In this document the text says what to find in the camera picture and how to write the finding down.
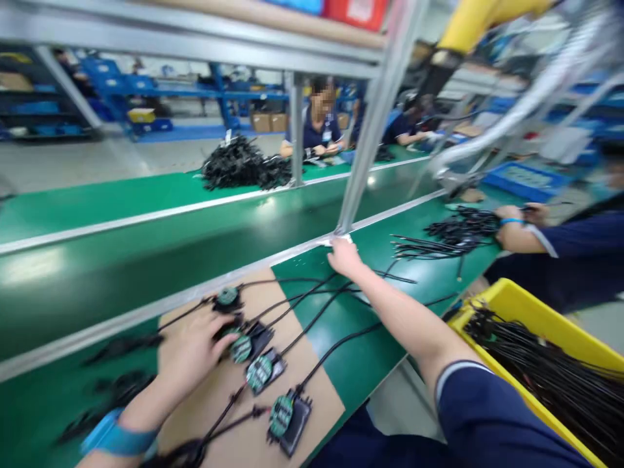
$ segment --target bundle of black cables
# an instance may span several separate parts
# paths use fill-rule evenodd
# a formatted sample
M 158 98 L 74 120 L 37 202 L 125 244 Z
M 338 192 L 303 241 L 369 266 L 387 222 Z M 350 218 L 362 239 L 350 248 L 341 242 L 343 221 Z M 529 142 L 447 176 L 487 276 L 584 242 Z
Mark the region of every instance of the bundle of black cables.
M 377 154 L 375 155 L 376 163 L 393 161 L 396 158 L 397 157 L 395 156 L 395 154 L 390 151 L 387 145 L 379 145 L 379 147 L 377 148 Z
M 609 467 L 624 466 L 624 372 L 566 354 L 486 307 L 465 331 Z
M 493 211 L 458 206 L 457 214 L 430 224 L 425 232 L 445 244 L 457 245 L 465 239 L 484 239 L 499 230 L 500 220 Z
M 289 161 L 279 155 L 265 158 L 262 151 L 238 135 L 216 148 L 201 166 L 209 190 L 259 185 L 270 190 L 286 185 L 293 171 Z

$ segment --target blue wristband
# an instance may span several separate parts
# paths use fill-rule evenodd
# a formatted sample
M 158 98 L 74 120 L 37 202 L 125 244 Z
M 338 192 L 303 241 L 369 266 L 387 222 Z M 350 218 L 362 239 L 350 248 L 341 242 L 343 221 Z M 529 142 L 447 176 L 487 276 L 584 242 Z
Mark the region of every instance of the blue wristband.
M 522 220 L 519 220 L 518 218 L 505 218 L 504 220 L 500 220 L 500 225 L 504 226 L 507 223 L 510 222 L 519 222 L 520 224 L 524 224 L 525 222 Z

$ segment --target yellow pipe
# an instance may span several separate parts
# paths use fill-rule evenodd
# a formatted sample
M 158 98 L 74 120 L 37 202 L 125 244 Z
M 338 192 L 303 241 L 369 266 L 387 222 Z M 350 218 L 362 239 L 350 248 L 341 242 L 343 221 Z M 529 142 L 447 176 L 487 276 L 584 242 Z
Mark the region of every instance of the yellow pipe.
M 437 48 L 466 55 L 492 26 L 525 14 L 540 16 L 552 4 L 553 0 L 462 0 L 448 22 Z

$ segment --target hand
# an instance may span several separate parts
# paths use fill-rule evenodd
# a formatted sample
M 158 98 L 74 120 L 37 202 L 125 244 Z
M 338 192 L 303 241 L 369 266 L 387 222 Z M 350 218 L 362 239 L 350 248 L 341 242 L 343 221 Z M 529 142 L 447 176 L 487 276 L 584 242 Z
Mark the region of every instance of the hand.
M 332 240 L 331 246 L 333 253 L 327 254 L 327 260 L 336 272 L 353 280 L 358 272 L 366 268 L 359 257 L 358 247 L 355 244 L 337 237 Z
M 505 205 L 505 206 L 499 207 L 494 213 L 500 219 L 512 218 L 512 219 L 523 220 L 525 218 L 522 211 L 520 211 L 520 208 L 518 208 L 517 206 L 513 206 L 513 205 Z
M 312 148 L 316 156 L 323 156 L 325 154 L 325 147 L 323 145 L 318 145 Z
M 336 143 L 331 143 L 327 146 L 325 150 L 325 154 L 336 154 L 338 152 L 338 145 Z
M 233 320 L 231 315 L 203 315 L 187 325 L 177 337 L 175 356 L 159 374 L 159 379 L 168 383 L 171 394 L 185 398 L 206 378 L 223 351 L 239 337 L 231 333 L 216 343 L 213 340 L 221 327 Z
M 542 203 L 527 203 L 527 208 L 530 208 L 525 213 L 527 222 L 535 224 L 536 226 L 543 226 L 546 223 L 546 218 L 550 209 Z

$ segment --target yellow plastic bin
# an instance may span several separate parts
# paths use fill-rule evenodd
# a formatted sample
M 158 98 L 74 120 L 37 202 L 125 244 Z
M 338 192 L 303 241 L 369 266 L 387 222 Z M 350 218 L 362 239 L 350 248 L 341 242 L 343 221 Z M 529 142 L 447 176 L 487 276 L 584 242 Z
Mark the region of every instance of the yellow plastic bin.
M 508 279 L 500 279 L 488 290 L 472 299 L 475 303 L 478 300 L 487 302 L 490 310 L 496 312 L 496 314 L 507 321 L 520 320 L 530 331 L 560 346 L 574 358 L 624 372 L 624 357 Z M 466 301 L 460 312 L 449 322 L 450 327 L 466 340 L 495 374 L 504 378 L 518 390 L 527 406 L 543 422 L 575 447 L 593 466 L 606 467 L 520 382 L 463 331 L 474 313 L 474 309 Z

